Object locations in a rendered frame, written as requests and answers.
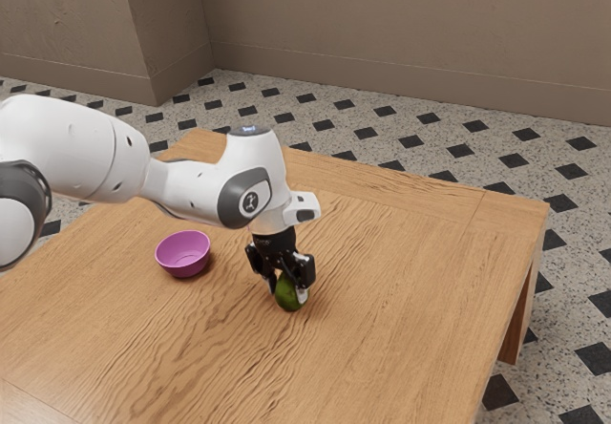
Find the green avocado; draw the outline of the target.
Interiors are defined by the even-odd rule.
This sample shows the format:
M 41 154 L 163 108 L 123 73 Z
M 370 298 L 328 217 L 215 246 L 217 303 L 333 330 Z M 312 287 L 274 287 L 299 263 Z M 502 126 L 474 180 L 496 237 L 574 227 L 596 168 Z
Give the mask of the green avocado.
M 285 311 L 297 311 L 307 302 L 309 290 L 296 286 L 287 274 L 282 272 L 274 292 L 276 304 Z

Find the purple bowl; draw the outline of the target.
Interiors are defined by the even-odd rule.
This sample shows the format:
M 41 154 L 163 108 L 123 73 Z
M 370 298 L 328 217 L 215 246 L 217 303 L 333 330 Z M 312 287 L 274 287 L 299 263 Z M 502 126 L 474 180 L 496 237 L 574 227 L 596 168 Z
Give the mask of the purple bowl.
M 205 233 L 182 230 L 158 243 L 155 259 L 173 277 L 191 278 L 205 269 L 210 258 L 210 246 L 210 239 Z

